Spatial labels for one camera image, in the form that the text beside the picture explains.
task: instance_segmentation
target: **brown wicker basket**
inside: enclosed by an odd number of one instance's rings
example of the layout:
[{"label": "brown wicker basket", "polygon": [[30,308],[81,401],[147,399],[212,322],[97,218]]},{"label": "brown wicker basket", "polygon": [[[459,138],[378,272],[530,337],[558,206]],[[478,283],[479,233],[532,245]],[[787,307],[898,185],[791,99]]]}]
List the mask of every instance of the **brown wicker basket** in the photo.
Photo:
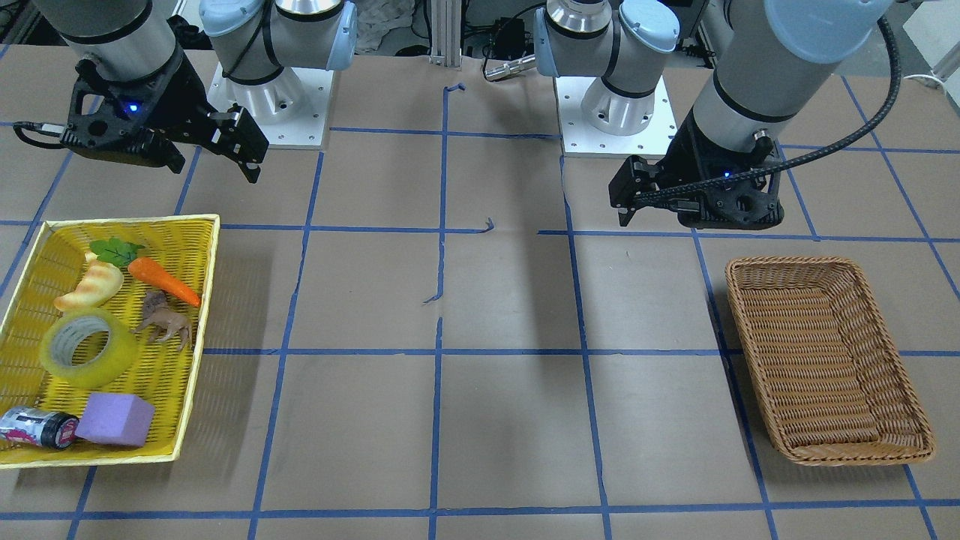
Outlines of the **brown wicker basket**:
[{"label": "brown wicker basket", "polygon": [[802,465],[926,461],[935,442],[863,271],[836,257],[736,258],[727,284],[763,421]]}]

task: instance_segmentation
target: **white mounting plate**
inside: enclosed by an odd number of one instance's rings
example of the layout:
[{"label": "white mounting plate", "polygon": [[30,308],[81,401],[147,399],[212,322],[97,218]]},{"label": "white mounting plate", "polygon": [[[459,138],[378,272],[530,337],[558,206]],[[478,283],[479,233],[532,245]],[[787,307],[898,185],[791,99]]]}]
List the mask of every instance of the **white mounting plate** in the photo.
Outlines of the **white mounting plate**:
[{"label": "white mounting plate", "polygon": [[666,154],[677,132],[670,98],[663,77],[657,82],[657,103],[647,129],[636,135],[610,135],[591,126],[580,111],[587,88],[595,77],[558,77],[557,110],[560,132],[564,136],[564,155],[581,158],[626,158],[638,155],[657,160]]},{"label": "white mounting plate", "polygon": [[[303,82],[307,101],[297,117],[279,124],[258,124],[270,142],[270,148],[318,150],[326,142],[326,119],[333,95],[333,72],[324,69],[294,67],[294,72]],[[223,67],[218,63],[210,84],[207,99],[217,110],[227,110],[233,105],[224,91]]]}]

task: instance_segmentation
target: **tiled table surface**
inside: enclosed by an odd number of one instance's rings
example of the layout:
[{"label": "tiled table surface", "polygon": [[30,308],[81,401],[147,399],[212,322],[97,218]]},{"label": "tiled table surface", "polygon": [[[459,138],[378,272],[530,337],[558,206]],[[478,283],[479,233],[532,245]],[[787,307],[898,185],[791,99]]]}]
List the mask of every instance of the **tiled table surface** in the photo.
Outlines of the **tiled table surface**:
[{"label": "tiled table surface", "polygon": [[[960,537],[960,119],[939,93],[904,84],[876,136],[793,171],[781,226],[695,233],[652,209],[617,227],[619,160],[561,160],[533,73],[358,57],[326,151],[271,151],[249,185],[193,148],[174,175],[19,143],[11,121],[61,121],[76,59],[0,51],[0,304],[41,220],[225,223],[181,459],[0,474],[0,536]],[[213,57],[191,58],[209,78]],[[678,120],[708,75],[666,74]],[[885,88],[829,80],[784,151],[849,133]],[[723,278],[760,254],[864,267],[933,461],[772,449]]]}]

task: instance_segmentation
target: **orange carrot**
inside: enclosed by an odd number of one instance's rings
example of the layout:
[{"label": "orange carrot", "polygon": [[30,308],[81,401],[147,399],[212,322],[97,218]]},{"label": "orange carrot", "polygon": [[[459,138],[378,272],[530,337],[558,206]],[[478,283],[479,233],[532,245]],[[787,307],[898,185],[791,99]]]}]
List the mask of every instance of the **orange carrot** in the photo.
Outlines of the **orange carrot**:
[{"label": "orange carrot", "polygon": [[165,290],[193,307],[200,307],[200,296],[186,283],[174,278],[169,272],[149,257],[135,258],[128,266],[130,275],[138,280]]}]

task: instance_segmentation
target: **croissant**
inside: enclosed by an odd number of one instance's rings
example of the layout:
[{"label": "croissant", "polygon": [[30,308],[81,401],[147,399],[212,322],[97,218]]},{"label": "croissant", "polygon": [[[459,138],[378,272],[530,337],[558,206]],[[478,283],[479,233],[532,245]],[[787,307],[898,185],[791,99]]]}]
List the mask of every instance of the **croissant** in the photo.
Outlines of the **croissant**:
[{"label": "croissant", "polygon": [[93,252],[86,252],[84,257],[88,266],[77,288],[54,299],[54,307],[60,311],[99,306],[123,286],[123,272],[119,268],[97,260]]}]

